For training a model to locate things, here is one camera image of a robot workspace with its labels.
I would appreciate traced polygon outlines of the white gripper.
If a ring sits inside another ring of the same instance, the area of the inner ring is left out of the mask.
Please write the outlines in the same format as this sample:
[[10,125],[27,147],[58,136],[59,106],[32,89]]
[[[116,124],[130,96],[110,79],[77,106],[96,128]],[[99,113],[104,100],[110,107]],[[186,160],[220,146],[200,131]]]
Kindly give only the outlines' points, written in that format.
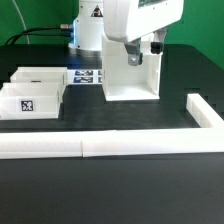
[[166,26],[181,19],[183,8],[184,0],[103,0],[104,32],[109,40],[126,43],[128,64],[138,66],[143,59],[140,37],[155,31],[151,53],[160,54]]

